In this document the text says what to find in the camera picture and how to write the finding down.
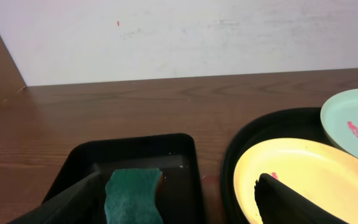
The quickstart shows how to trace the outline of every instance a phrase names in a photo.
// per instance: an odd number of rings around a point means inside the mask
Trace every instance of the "dish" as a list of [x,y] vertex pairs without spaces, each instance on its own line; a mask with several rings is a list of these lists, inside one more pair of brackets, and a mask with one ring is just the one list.
[[348,223],[358,223],[358,159],[331,146],[303,139],[260,142],[238,160],[234,191],[250,223],[262,223],[255,181],[268,173],[317,206]]
[[358,89],[332,96],[320,118],[333,144],[358,158]]

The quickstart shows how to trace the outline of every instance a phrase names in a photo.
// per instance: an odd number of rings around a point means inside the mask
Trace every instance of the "white wall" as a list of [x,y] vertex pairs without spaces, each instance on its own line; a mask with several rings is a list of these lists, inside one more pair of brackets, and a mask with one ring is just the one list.
[[354,68],[358,0],[0,0],[0,34],[29,86]]

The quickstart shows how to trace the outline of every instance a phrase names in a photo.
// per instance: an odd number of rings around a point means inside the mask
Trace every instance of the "brown table surface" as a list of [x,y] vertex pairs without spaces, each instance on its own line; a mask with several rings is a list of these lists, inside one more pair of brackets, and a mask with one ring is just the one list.
[[165,133],[196,143],[209,223],[225,223],[219,172],[244,125],[358,88],[358,69],[37,86],[0,104],[0,223],[38,206],[77,145]]

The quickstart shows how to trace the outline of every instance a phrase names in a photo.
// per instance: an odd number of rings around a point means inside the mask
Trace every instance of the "sponge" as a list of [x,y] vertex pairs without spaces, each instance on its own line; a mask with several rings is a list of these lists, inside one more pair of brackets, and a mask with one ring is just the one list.
[[162,224],[155,206],[160,169],[115,170],[106,184],[104,212],[108,224]]

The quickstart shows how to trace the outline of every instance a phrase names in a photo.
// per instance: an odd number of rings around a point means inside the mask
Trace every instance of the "mint green plate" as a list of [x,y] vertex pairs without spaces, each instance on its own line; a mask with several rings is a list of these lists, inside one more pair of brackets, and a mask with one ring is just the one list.
[[334,145],[358,158],[358,89],[332,96],[323,105],[320,118]]

